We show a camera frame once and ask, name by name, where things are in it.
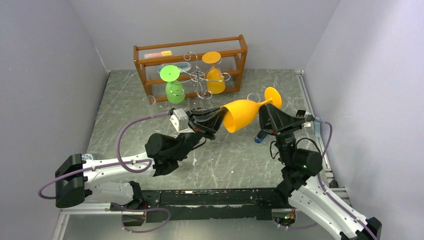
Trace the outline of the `orange plastic cup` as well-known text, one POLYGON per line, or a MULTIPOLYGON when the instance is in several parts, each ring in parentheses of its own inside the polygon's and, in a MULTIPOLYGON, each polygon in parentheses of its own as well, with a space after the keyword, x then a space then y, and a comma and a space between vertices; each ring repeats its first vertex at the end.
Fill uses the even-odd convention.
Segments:
POLYGON ((265 100, 255 102, 249 99, 239 99, 222 105, 220 108, 226 110, 222 124, 229 133, 248 126, 257 116, 260 107, 272 104, 277 108, 282 106, 282 97, 273 87, 267 87, 264 91, 265 100))

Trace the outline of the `yellow plastic wine glass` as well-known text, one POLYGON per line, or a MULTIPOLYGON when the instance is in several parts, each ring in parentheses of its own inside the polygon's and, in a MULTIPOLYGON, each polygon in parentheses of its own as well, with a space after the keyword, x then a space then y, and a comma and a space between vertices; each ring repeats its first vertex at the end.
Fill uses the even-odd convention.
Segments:
POLYGON ((206 64, 210 64, 211 69, 206 75, 207 89, 212 94, 220 94, 225 88, 226 84, 222 72, 216 68, 216 64, 221 60, 221 54, 217 51, 210 51, 202 56, 202 61, 206 64))

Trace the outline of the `green plastic wine glass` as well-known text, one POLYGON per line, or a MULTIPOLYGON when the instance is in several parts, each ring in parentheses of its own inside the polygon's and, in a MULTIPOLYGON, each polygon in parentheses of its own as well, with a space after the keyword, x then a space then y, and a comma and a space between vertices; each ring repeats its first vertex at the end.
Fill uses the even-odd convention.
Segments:
POLYGON ((166 82, 165 93, 167 100, 172 104, 181 103, 185 97, 183 85, 178 81, 180 69, 175 65, 166 65, 160 70, 160 78, 166 82))

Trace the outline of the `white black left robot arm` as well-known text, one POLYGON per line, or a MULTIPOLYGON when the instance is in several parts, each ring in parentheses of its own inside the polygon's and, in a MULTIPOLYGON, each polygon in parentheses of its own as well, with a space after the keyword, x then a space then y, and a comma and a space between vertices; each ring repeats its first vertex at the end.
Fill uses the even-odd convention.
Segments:
POLYGON ((109 202, 125 205, 130 210, 142 206, 143 196, 137 182, 117 183, 131 174, 147 177, 166 176, 179 167, 179 162, 202 146, 201 139, 214 140, 227 114, 225 108, 188 110, 172 108, 154 113, 142 120, 170 117, 178 135, 152 134, 145 151, 133 156, 104 160, 84 159, 73 154, 55 172, 55 206, 71 208, 84 202, 109 202))

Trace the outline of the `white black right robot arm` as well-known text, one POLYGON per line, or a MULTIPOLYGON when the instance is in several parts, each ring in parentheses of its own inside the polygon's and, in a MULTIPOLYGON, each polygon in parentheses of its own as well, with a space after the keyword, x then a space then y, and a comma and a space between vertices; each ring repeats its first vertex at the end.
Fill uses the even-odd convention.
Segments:
POLYGON ((311 114, 292 116, 267 103, 259 108, 261 130, 275 137, 282 182, 275 188, 275 202, 291 206, 314 220, 336 240, 378 240, 382 223, 366 217, 327 187, 322 178, 324 152, 299 148, 294 133, 306 122, 323 123, 311 114))

